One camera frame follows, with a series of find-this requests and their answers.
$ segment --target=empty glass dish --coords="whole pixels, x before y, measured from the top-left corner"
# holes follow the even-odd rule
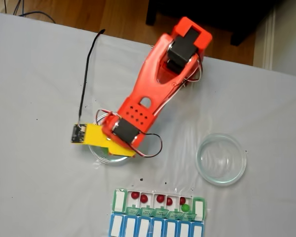
[[[227,186],[240,179],[246,168],[246,154],[231,136],[221,133],[205,137],[196,155],[196,166],[208,182]]]

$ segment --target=wooden floor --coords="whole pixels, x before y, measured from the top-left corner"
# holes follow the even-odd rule
[[[6,0],[7,13],[12,14],[17,0]],[[142,43],[155,44],[163,32],[171,32],[178,19],[157,15],[154,26],[145,24],[148,0],[25,0],[25,12],[43,11],[57,24],[97,32]],[[4,0],[0,0],[0,12],[4,12]],[[29,18],[50,21],[40,14]],[[230,45],[231,33],[201,25],[213,35],[206,55],[222,60],[252,65],[255,34],[240,46]]]

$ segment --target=black furniture leg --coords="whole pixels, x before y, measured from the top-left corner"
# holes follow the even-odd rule
[[[156,0],[149,0],[148,11],[146,16],[146,25],[153,26],[156,21],[157,3]]]

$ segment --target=pill compartment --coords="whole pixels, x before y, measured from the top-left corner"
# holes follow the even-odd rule
[[[189,212],[192,212],[192,209],[193,209],[193,199],[190,198],[190,197],[183,197],[185,198],[185,203],[184,204],[187,204],[189,206],[189,210],[188,211],[183,211],[182,210],[182,205],[180,205],[180,208],[179,208],[179,211],[183,212],[183,213],[189,213]]]
[[[158,202],[157,201],[157,197],[158,195],[163,195],[164,196],[164,200],[163,202]],[[156,208],[166,208],[166,201],[167,201],[167,196],[164,195],[164,194],[155,194],[153,195],[153,208],[156,209]]]
[[[150,194],[150,193],[140,193],[140,197],[139,199],[141,198],[142,195],[146,195],[148,200],[147,202],[143,203],[141,201],[140,204],[139,204],[139,208],[143,208],[143,207],[147,207],[147,208],[152,208],[152,204],[153,204],[153,194]]]
[[[132,193],[138,193],[138,197],[136,199],[132,198]],[[126,207],[139,207],[140,202],[140,192],[137,191],[128,191],[127,193],[127,200],[126,200]]]
[[[180,211],[180,198],[178,196],[171,196],[171,195],[168,195],[166,199],[167,198],[172,199],[172,204],[166,205],[166,209],[168,209],[169,211]]]

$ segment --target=green bead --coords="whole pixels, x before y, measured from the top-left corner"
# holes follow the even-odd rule
[[[183,204],[183,205],[181,206],[181,210],[182,210],[183,212],[188,212],[188,211],[189,211],[189,205],[187,205],[187,204]]]

